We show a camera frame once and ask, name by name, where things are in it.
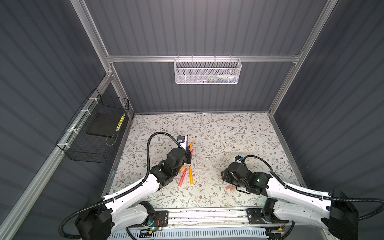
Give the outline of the pink marker pen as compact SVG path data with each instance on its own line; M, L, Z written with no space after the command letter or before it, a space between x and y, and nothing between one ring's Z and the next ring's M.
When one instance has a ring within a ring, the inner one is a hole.
M184 167L183 170L184 170L184 171L183 171L182 177L181 177L180 182L179 182L179 184L178 184L178 187L179 187L179 188L182 187L183 182L184 182L184 179L185 179L186 174L187 174L187 168Z

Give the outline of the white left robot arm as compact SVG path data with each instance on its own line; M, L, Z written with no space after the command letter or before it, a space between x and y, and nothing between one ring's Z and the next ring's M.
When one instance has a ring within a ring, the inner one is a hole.
M171 183L180 172L184 164L192 162L190 146L172 149L167 158L152 167L145 182L136 190L134 185L114 194L104 196L105 200L112 200L93 210L81 213L75 221L82 240L106 240L112 233L121 231L126 227L151 225L156 211L144 198L155 193ZM124 191L131 193L117 198Z

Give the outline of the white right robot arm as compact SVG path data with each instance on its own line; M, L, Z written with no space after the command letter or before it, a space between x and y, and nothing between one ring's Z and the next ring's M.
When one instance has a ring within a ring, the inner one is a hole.
M266 223L294 221L327 230L340 240L358 239L359 213L352 203L326 200L328 193L294 187L235 161L221 172L223 181L245 193L265 196L259 217Z

